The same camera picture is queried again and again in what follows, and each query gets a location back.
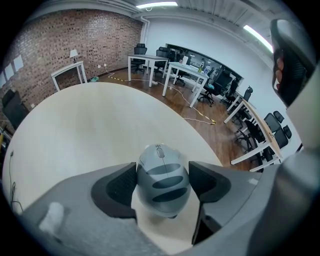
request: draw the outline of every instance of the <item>gray computer mouse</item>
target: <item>gray computer mouse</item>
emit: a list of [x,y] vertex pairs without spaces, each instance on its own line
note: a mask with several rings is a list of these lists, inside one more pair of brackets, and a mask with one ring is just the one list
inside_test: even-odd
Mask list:
[[142,204],[159,216],[175,218],[190,191],[180,152],[164,144],[146,147],[137,167],[137,194]]

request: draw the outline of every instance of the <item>wooden floor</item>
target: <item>wooden floor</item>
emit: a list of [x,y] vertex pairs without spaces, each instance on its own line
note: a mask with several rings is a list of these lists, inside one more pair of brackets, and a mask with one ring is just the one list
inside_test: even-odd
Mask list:
[[[116,80],[112,78],[108,78],[109,75],[104,75],[99,78],[99,82],[109,82],[109,83],[117,83],[121,85],[130,86],[136,88],[146,94],[149,94],[159,101],[163,102],[170,108],[172,108],[175,112],[177,112],[183,118],[197,119],[201,121],[208,121],[206,118],[201,116],[196,110],[189,107],[189,104],[183,99],[182,95],[176,90],[166,91],[165,97],[162,96],[164,86],[162,84],[152,85],[149,87],[149,75],[143,75],[141,71],[138,74],[131,75],[131,81],[121,81],[128,79],[128,70],[123,69],[115,72],[115,74],[111,75],[113,78],[118,78],[121,80]],[[165,78],[162,79],[162,73],[157,73],[153,76],[153,80],[161,83],[165,83]],[[196,92],[192,92],[192,90],[186,85],[182,86],[181,82],[177,82],[175,88],[180,90],[183,93],[184,98],[191,103],[192,99],[195,96]],[[194,129],[204,138],[204,140],[210,145],[213,149],[216,156],[219,158],[220,162],[224,167],[229,167],[235,170],[243,170],[248,171],[251,168],[257,166],[256,161],[250,163],[250,159],[239,162],[235,165],[231,165],[230,161],[234,160],[244,154],[246,150],[239,142],[236,142],[236,134],[235,132],[238,130],[238,126],[229,121],[227,124],[224,123],[224,120],[228,117],[226,111],[226,105],[219,102],[219,98],[214,98],[214,104],[212,107],[208,104],[207,101],[196,101],[194,107],[205,116],[214,119],[216,121],[215,125],[209,125],[207,123],[195,121],[195,120],[187,120]]]

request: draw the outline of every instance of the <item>round table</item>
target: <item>round table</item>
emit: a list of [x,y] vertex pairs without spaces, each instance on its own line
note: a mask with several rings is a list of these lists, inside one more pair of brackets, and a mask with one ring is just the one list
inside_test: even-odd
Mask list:
[[[146,145],[164,143],[189,161],[221,165],[215,153],[180,115],[156,98],[129,86],[83,83],[37,105],[16,130],[3,168],[3,189],[27,208],[58,182],[108,166],[137,162]],[[191,191],[175,219],[156,216],[132,196],[140,229],[169,254],[190,248],[199,200]]]

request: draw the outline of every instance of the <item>brick wall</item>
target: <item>brick wall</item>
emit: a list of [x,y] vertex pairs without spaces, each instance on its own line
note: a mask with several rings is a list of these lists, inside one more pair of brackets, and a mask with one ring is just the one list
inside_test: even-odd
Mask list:
[[[9,90],[20,93],[23,103],[39,104],[57,90],[51,73],[73,62],[70,50],[76,49],[76,61],[83,61],[87,79],[128,66],[128,54],[140,42],[142,22],[102,10],[64,10],[50,13],[24,25],[11,45],[3,67],[21,55],[21,69],[0,89],[0,99]],[[77,69],[59,75],[60,89],[79,84]],[[0,112],[0,120],[7,118]],[[0,121],[4,127],[8,122]]]

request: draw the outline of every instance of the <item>white wall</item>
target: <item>white wall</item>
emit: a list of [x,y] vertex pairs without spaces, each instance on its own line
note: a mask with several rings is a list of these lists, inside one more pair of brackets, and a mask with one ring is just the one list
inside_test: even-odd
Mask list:
[[244,78],[239,90],[250,85],[253,94],[249,102],[265,117],[278,110],[283,116],[282,126],[289,125],[292,138],[282,149],[284,157],[296,152],[301,140],[286,114],[286,107],[272,89],[272,70],[243,42],[209,26],[179,19],[150,18],[146,54],[155,55],[166,44],[177,45],[207,55],[228,66]]

